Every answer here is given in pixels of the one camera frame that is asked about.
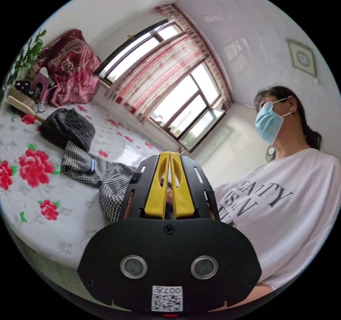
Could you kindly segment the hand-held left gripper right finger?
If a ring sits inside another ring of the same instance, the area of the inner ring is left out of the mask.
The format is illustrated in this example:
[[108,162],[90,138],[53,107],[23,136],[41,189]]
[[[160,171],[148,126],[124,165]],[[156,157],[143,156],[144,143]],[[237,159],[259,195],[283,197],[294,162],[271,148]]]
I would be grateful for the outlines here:
[[170,153],[170,168],[174,217],[191,217],[194,214],[194,205],[179,153]]

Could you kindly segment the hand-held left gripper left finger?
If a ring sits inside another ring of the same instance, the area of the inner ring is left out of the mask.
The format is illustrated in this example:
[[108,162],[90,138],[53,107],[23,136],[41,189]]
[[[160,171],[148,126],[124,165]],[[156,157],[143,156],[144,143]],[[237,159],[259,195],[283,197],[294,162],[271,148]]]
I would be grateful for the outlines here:
[[160,153],[155,172],[152,176],[148,198],[145,204],[145,214],[148,217],[164,218],[168,196],[168,181],[161,184],[163,177],[168,179],[170,152]]

